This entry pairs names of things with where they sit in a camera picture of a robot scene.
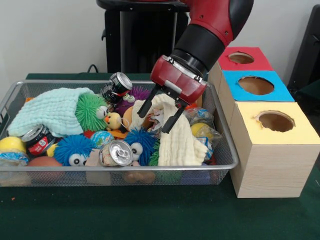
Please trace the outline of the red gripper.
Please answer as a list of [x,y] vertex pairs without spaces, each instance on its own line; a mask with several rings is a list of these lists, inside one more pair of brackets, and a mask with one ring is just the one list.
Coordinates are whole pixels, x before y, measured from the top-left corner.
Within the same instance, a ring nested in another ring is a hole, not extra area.
[[196,75],[172,57],[166,55],[158,58],[151,71],[150,79],[156,85],[137,114],[140,118],[147,115],[152,106],[152,100],[160,88],[170,97],[182,100],[176,113],[170,116],[162,127],[162,132],[169,134],[187,104],[193,104],[204,93],[207,84],[201,76]]

